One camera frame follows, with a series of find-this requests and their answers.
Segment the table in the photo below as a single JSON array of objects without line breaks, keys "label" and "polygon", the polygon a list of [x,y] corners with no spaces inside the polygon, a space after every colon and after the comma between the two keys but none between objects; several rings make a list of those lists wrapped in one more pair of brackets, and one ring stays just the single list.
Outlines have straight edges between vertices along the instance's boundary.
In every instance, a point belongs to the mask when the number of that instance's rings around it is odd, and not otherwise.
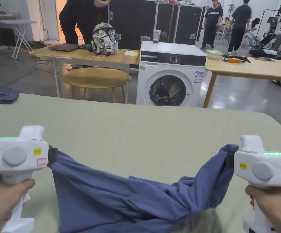
[{"label": "table", "polygon": [[281,81],[281,61],[265,62],[248,58],[252,64],[247,62],[241,64],[223,62],[220,60],[207,59],[205,69],[212,72],[208,90],[203,107],[207,107],[218,75],[234,76],[254,79],[268,79]]},{"label": "table", "polygon": [[84,49],[77,49],[71,52],[62,52],[50,50],[49,47],[38,49],[30,52],[32,57],[50,59],[51,64],[54,67],[56,89],[58,92],[58,98],[62,97],[60,76],[57,67],[57,63],[67,63],[72,65],[84,65],[84,66],[101,66],[113,69],[126,69],[127,80],[126,80],[126,100],[128,103],[129,96],[129,83],[130,83],[130,65],[138,65],[139,57],[125,56],[126,49],[119,49],[116,55],[96,55],[93,52],[89,52]]},{"label": "table", "polygon": [[[260,135],[267,150],[281,151],[281,125],[273,118],[228,109],[127,105],[30,94],[20,94],[14,104],[0,104],[0,137],[16,136],[25,125],[44,126],[44,140],[86,166],[168,184],[182,176],[195,176],[220,147],[239,144],[242,134]],[[56,233],[60,220],[52,172],[48,168],[36,171],[33,179],[32,199],[23,207],[22,217],[35,218],[34,232]],[[203,231],[194,233],[244,233],[243,219],[254,218],[250,198],[244,193],[246,185],[234,176],[222,204],[204,212]]]},{"label": "table", "polygon": [[13,59],[18,60],[17,56],[19,55],[22,43],[24,43],[25,47],[29,51],[33,51],[32,47],[29,45],[27,40],[25,40],[24,36],[25,36],[27,25],[28,24],[36,24],[37,23],[36,21],[20,20],[20,19],[15,19],[15,20],[7,20],[7,19],[3,20],[2,19],[2,20],[0,20],[0,23],[2,23],[2,24],[12,24],[13,25],[13,29],[14,29],[14,33],[18,37],[17,41],[16,41],[16,45],[15,45],[14,51],[13,51],[13,55],[11,56]]}]

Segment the yellow sticker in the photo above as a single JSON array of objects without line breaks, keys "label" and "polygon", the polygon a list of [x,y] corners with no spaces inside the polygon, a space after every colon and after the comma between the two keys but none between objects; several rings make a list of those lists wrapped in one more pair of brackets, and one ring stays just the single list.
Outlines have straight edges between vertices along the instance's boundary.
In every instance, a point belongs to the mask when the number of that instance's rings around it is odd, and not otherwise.
[{"label": "yellow sticker", "polygon": [[240,163],[240,168],[243,170],[246,170],[246,164],[245,163]]},{"label": "yellow sticker", "polygon": [[41,155],[41,148],[35,148],[34,149],[34,156]]}]

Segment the green plastic container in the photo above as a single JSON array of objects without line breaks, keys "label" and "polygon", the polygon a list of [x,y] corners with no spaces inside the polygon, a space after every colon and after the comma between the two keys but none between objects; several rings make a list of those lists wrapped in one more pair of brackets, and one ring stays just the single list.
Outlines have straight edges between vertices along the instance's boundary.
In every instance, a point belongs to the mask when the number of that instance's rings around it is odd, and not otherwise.
[{"label": "green plastic container", "polygon": [[218,50],[206,50],[207,57],[209,59],[221,59],[222,52]]}]

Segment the green led light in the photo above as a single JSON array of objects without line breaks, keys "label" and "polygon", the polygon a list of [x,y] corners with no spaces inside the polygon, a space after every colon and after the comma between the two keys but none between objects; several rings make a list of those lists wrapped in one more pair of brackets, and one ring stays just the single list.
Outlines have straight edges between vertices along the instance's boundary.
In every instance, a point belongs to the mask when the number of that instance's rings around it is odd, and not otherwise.
[{"label": "green led light", "polygon": [[272,153],[272,152],[265,152],[264,155],[277,155],[277,156],[281,156],[281,153]]},{"label": "green led light", "polygon": [[16,139],[16,138],[14,138],[14,137],[0,138],[0,140],[5,140],[5,139]]}]

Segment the round wooden stool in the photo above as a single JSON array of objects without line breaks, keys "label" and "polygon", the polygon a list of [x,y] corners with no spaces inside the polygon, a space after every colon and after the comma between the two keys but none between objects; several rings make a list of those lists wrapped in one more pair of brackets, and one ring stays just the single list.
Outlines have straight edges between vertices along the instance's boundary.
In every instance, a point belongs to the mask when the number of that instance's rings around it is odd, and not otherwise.
[{"label": "round wooden stool", "polygon": [[127,74],[121,70],[95,67],[73,69],[64,74],[62,79],[64,82],[72,86],[72,91],[70,94],[71,99],[74,98],[75,86],[84,88],[84,98],[86,98],[86,92],[89,89],[111,88],[113,102],[115,103],[115,88],[121,87],[125,102],[124,85],[126,85]]}]

